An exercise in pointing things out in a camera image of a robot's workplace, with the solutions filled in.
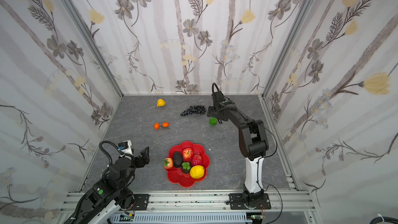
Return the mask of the dark avocado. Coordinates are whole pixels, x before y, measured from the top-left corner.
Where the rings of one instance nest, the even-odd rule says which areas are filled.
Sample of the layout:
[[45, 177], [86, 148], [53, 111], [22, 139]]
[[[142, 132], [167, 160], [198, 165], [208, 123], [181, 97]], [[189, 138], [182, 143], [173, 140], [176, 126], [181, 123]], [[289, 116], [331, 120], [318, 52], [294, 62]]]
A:
[[180, 152], [176, 151], [173, 154], [173, 163], [175, 168], [181, 168], [182, 163], [184, 162], [183, 156], [181, 155]]

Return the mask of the red strawberry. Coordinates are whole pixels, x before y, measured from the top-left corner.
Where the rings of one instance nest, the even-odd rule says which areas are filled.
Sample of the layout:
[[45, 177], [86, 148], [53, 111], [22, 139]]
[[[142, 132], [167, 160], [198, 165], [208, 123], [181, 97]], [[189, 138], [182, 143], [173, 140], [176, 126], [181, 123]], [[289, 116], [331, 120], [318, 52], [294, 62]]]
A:
[[164, 167], [166, 170], [170, 170], [170, 169], [172, 169], [172, 168], [174, 167], [173, 160], [172, 160], [172, 158], [170, 158], [170, 157], [167, 157], [166, 159], [164, 159], [164, 160], [162, 161], [162, 164], [163, 164], [163, 167]]

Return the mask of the dark mangosteen green top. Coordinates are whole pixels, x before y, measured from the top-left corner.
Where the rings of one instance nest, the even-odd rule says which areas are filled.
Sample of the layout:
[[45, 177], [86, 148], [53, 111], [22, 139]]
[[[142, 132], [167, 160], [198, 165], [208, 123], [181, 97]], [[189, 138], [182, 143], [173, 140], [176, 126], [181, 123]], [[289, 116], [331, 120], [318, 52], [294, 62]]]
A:
[[190, 173], [190, 170], [191, 170], [191, 163], [189, 163], [189, 162], [183, 162], [183, 163], [181, 164], [181, 171], [182, 171], [182, 173], [184, 173], [184, 174], [189, 174], [189, 173]]

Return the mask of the yellow lemon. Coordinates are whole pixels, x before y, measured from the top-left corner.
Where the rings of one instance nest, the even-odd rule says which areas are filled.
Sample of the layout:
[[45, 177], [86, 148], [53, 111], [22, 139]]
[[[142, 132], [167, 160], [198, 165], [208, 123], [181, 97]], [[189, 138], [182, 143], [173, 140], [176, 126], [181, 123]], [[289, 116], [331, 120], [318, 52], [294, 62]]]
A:
[[200, 179], [205, 174], [205, 168], [203, 166], [194, 166], [190, 169], [190, 176], [193, 179]]

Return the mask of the red apple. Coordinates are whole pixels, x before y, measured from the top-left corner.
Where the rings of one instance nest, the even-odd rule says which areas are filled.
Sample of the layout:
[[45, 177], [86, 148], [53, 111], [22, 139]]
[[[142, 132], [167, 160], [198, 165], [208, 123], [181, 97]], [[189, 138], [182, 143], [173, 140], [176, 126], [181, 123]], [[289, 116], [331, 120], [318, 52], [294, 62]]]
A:
[[185, 162], [189, 162], [192, 160], [194, 153], [192, 148], [186, 148], [182, 151], [182, 157]]

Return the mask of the dark red raspberry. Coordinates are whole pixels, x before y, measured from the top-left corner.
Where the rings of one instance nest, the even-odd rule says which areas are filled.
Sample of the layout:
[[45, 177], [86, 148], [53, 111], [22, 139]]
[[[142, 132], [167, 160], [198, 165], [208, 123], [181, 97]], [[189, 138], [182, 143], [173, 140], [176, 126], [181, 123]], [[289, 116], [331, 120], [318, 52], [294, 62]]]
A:
[[195, 154], [191, 160], [192, 167], [201, 166], [202, 165], [202, 156], [199, 154]]

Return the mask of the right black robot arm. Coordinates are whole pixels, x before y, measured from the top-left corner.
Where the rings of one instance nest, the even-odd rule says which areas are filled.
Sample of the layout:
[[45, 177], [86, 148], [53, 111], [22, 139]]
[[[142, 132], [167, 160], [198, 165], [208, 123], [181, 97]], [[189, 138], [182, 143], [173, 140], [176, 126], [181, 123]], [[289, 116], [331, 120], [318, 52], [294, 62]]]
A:
[[261, 119], [260, 104], [252, 96], [239, 97], [232, 100], [216, 88], [211, 93], [212, 105], [208, 108], [207, 116], [216, 119], [219, 123], [231, 122], [237, 128], [239, 150], [245, 158], [246, 177], [243, 192], [240, 197], [232, 196], [231, 208], [254, 209], [263, 204], [267, 188], [263, 185], [264, 160], [273, 156], [275, 150], [268, 154], [270, 149], [269, 136], [273, 135], [265, 122]]

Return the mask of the red flower-shaped bowl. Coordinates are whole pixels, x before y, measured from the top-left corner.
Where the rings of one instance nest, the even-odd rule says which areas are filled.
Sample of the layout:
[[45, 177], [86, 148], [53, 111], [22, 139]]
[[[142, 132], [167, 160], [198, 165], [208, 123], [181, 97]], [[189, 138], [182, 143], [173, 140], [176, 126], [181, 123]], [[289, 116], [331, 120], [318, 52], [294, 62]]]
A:
[[202, 156], [202, 166], [205, 168], [204, 176], [200, 179], [193, 179], [193, 178], [191, 178], [190, 174], [184, 174], [184, 173], [182, 173], [181, 168], [175, 168], [175, 167], [173, 167], [170, 170], [166, 170], [166, 171], [167, 171], [167, 179], [171, 183], [179, 184], [179, 185], [181, 185], [181, 187], [184, 187], [184, 188], [189, 188], [189, 187], [193, 186], [196, 182], [204, 180], [204, 178], [207, 175], [207, 168], [210, 165], [210, 158], [205, 153], [205, 149], [202, 145], [194, 144], [191, 141], [185, 141], [179, 145], [172, 147], [169, 150], [168, 157], [173, 159], [173, 154], [176, 151], [180, 152], [182, 155], [182, 151], [186, 148], [192, 148], [194, 155], [199, 154]]

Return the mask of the small yellow pear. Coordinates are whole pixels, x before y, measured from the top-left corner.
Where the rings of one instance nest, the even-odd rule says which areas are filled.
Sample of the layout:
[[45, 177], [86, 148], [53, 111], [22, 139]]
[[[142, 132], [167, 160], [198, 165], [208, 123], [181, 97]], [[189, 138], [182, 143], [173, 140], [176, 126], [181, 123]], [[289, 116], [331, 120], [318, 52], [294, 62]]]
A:
[[164, 105], [165, 105], [165, 101], [163, 99], [158, 99], [157, 106], [158, 107], [163, 107]]

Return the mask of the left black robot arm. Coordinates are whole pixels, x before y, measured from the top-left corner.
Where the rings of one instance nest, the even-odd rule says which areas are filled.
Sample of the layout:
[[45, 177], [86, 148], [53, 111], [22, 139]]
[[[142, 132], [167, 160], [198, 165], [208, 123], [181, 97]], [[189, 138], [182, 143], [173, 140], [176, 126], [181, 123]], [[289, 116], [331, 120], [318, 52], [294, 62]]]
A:
[[133, 156], [130, 140], [117, 145], [102, 141], [98, 147], [109, 164], [99, 181], [80, 198], [66, 224], [111, 223], [109, 218], [119, 210], [127, 212], [147, 207], [149, 195], [135, 195], [129, 186], [135, 179], [136, 169], [149, 164], [149, 147], [145, 147], [138, 156]]

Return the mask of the green pepper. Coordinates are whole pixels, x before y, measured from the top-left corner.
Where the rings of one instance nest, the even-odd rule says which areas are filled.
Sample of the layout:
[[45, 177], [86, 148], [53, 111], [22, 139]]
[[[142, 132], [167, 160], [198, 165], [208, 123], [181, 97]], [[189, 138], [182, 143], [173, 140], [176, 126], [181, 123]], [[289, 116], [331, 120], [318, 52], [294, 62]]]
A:
[[210, 117], [210, 120], [209, 120], [209, 124], [210, 124], [210, 125], [216, 125], [217, 122], [218, 122], [217, 118], [215, 118], [215, 117]]

